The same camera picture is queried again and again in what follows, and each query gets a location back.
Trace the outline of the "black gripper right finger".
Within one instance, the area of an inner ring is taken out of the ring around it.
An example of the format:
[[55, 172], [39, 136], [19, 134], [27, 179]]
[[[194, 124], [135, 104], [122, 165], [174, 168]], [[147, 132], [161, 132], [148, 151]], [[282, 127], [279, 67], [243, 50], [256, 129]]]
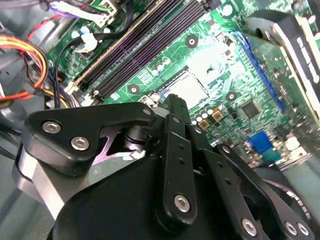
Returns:
[[200, 128], [188, 131], [197, 160], [217, 188], [229, 240], [314, 240], [303, 218], [230, 147], [212, 147]]

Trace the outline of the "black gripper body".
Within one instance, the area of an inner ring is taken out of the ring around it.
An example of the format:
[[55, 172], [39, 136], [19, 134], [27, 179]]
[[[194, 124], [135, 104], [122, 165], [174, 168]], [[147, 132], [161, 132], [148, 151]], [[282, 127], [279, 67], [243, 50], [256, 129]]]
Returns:
[[189, 157], [146, 157], [74, 195], [50, 240], [240, 240], [212, 179]]

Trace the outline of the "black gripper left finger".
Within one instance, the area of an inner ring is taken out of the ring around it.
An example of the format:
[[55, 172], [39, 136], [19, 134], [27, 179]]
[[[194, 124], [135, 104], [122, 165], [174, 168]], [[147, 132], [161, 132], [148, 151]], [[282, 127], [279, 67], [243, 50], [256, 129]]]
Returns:
[[80, 191], [136, 161], [188, 157], [186, 102], [174, 94], [162, 114], [141, 102], [39, 111], [25, 121], [17, 167], [56, 219]]

